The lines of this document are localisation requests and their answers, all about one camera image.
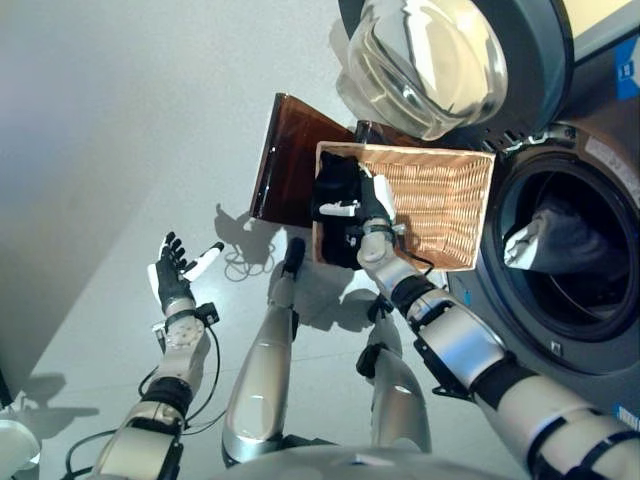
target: label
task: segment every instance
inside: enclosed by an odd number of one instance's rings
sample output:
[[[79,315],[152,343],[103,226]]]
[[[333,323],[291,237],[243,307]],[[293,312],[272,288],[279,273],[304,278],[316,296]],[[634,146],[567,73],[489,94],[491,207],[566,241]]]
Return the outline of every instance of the label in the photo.
[[[616,47],[616,80],[620,100],[640,94],[640,37],[638,35]]]
[[[636,207],[640,208],[640,180],[638,180],[631,167],[611,147],[594,137],[589,137],[585,150],[611,169],[628,190]]]
[[[640,431],[640,418],[624,408],[619,403],[613,406],[613,416],[623,423],[626,423],[634,430]]]

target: cloth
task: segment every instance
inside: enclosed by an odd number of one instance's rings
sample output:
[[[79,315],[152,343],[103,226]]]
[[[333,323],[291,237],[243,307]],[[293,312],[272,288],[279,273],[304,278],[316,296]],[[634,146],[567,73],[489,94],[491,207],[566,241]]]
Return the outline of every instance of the cloth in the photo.
[[[547,195],[531,222],[505,244],[504,263],[551,275],[594,273],[614,281],[628,272],[625,252],[593,229],[566,200]]]

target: wicker basket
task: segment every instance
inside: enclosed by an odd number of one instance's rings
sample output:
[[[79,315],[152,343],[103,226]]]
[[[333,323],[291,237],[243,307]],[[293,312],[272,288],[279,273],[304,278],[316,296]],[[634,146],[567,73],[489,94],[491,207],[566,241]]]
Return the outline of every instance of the wicker basket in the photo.
[[[354,156],[373,174],[383,174],[393,190],[396,223],[407,227],[408,250],[438,270],[473,270],[489,198],[494,156],[461,150],[320,142],[323,151]],[[320,253],[321,225],[313,225],[314,259]]]

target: wire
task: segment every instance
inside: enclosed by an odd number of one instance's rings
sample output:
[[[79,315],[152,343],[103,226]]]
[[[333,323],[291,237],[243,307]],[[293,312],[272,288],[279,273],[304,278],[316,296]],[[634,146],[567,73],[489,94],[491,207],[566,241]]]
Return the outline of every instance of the wire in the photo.
[[[151,377],[153,377],[153,374],[156,373],[157,370],[158,367],[154,367],[153,370],[147,373],[147,376],[138,384],[138,395],[140,395],[140,398],[144,397],[144,392],[142,391],[144,385],[151,379]]]
[[[208,430],[209,428],[213,427],[216,423],[218,423],[218,421],[224,416],[225,413],[227,413],[226,409],[220,412],[216,418],[214,418],[210,422],[205,423],[204,427],[200,428],[200,430],[196,430],[195,432],[183,433],[182,436],[186,437],[187,435],[198,435],[199,433],[202,433],[205,430]]]
[[[416,255],[415,253],[412,253],[409,251],[409,249],[407,248],[407,245],[405,243],[405,237],[404,235],[398,235],[398,237],[400,238],[400,250],[402,251],[402,253],[404,253],[407,257],[412,258],[414,260],[417,260],[421,263],[424,263],[426,265],[429,266],[429,268],[427,268],[427,270],[424,272],[424,276],[426,277],[427,275],[429,275],[431,273],[431,271],[433,270],[433,263],[430,262],[429,260],[427,260],[426,258],[422,258],[419,257],[418,255]]]
[[[211,336],[213,337],[213,341],[214,341],[215,346],[216,346],[216,375],[215,375],[215,378],[213,380],[213,386],[211,387],[211,391],[209,392],[209,395],[207,396],[207,398],[204,401],[204,403],[202,404],[202,406],[200,408],[198,408],[192,415],[187,417],[187,426],[185,428],[185,433],[183,433],[184,436],[186,436],[186,435],[197,435],[197,434],[202,433],[205,430],[213,427],[216,423],[218,423],[218,421],[227,412],[226,409],[223,410],[218,416],[216,416],[210,422],[206,422],[206,423],[204,423],[202,425],[199,425],[198,428],[199,427],[202,427],[202,428],[199,428],[199,430],[196,430],[195,432],[186,432],[186,430],[188,430],[190,428],[193,428],[193,427],[191,427],[189,425],[189,422],[192,421],[194,418],[196,418],[196,416],[198,416],[200,413],[202,413],[202,411],[211,402],[211,399],[213,398],[213,395],[214,395],[214,393],[216,391],[216,388],[218,386],[218,380],[220,379],[220,342],[218,341],[218,336],[215,334],[215,332],[213,331],[211,326],[207,325],[206,328],[209,331],[209,333],[211,334]],[[144,396],[144,392],[143,392],[144,385],[151,379],[151,377],[153,376],[153,374],[157,370],[158,370],[158,367],[155,367],[138,384],[138,394],[140,395],[140,397]],[[108,435],[113,435],[114,433],[116,433],[116,431],[117,430],[105,430],[104,432],[100,432],[100,433],[96,433],[96,434],[93,434],[93,435],[89,435],[88,437],[85,437],[82,440],[79,440],[76,443],[74,443],[73,446],[67,452],[67,456],[65,458],[65,468],[67,470],[67,474],[65,475],[63,480],[73,480],[76,477],[79,477],[80,475],[85,475],[85,474],[91,472],[91,470],[92,470],[92,467],[86,467],[86,468],[82,468],[80,470],[76,470],[74,472],[72,470],[72,468],[71,468],[71,458],[73,456],[73,452],[75,452],[79,447],[81,447],[85,443],[91,442],[93,440],[97,440],[98,438],[106,437]]]
[[[216,364],[216,376],[215,376],[215,378],[213,380],[213,386],[211,387],[211,391],[209,392],[209,395],[207,396],[207,399],[204,401],[204,403],[202,404],[202,406],[200,408],[198,408],[192,415],[187,417],[187,428],[189,428],[189,422],[191,420],[193,420],[194,418],[196,418],[200,413],[202,413],[202,411],[207,407],[207,405],[209,405],[209,402],[211,402],[211,399],[213,398],[213,394],[216,391],[216,387],[218,386],[218,380],[220,378],[220,342],[218,342],[218,336],[216,335],[216,333],[211,328],[211,325],[207,325],[207,330],[209,330],[209,333],[213,337],[213,341],[214,341],[214,343],[216,345],[216,363],[217,363]]]
[[[67,475],[65,476],[65,480],[66,479],[71,480],[73,478],[76,478],[80,475],[84,475],[91,471],[91,467],[83,468],[75,472],[71,469],[71,457],[73,456],[73,452],[75,452],[79,447],[81,447],[85,443],[91,442],[93,440],[97,440],[98,438],[106,437],[108,435],[113,435],[114,433],[116,433],[116,431],[117,430],[105,430],[104,432],[94,433],[93,435],[89,435],[88,437],[85,437],[82,440],[78,440],[76,443],[74,443],[73,446],[67,452],[67,456],[64,460],[64,466],[67,470]]]

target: silver robot limb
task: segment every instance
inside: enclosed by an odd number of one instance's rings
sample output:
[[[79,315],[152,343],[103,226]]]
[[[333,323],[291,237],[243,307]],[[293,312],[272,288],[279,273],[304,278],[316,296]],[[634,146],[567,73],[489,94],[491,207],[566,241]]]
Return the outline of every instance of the silver robot limb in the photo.
[[[429,453],[431,438],[422,389],[402,360],[393,318],[383,311],[358,361],[358,371],[374,385],[371,444]]]
[[[247,462],[280,448],[291,344],[297,327],[294,283],[303,256],[304,242],[294,239],[287,250],[282,277],[271,292],[262,327],[236,379],[222,434],[227,465]]]

